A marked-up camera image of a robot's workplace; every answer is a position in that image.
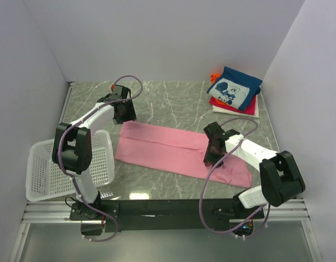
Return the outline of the pink t shirt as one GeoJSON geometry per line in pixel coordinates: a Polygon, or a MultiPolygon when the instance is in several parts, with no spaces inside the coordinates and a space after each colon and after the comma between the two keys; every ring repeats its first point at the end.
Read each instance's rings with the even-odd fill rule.
{"type": "Polygon", "coordinates": [[[115,159],[151,169],[249,188],[252,175],[246,163],[236,156],[211,170],[203,160],[208,147],[205,134],[147,123],[125,122],[115,159]]]}

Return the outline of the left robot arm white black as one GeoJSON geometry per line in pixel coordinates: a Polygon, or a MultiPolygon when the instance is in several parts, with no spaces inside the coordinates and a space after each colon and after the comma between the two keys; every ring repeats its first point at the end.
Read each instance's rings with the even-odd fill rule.
{"type": "Polygon", "coordinates": [[[111,120],[123,124],[135,119],[132,99],[127,98],[96,103],[79,119],[60,123],[56,128],[52,161],[70,178],[78,200],[85,203],[82,212],[89,219],[96,219],[102,213],[101,204],[96,202],[99,192],[90,174],[91,138],[111,120]]]}

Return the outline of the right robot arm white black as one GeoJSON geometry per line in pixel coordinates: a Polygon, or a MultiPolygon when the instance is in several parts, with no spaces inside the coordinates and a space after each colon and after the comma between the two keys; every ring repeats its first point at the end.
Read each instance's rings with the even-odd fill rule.
{"type": "Polygon", "coordinates": [[[246,217],[256,206],[270,204],[278,207],[305,191],[304,180],[290,152],[276,152],[234,131],[231,133],[231,136],[226,132],[209,136],[204,163],[218,168],[225,156],[233,155],[260,173],[259,186],[247,189],[235,197],[233,213],[237,217],[246,217]]]}

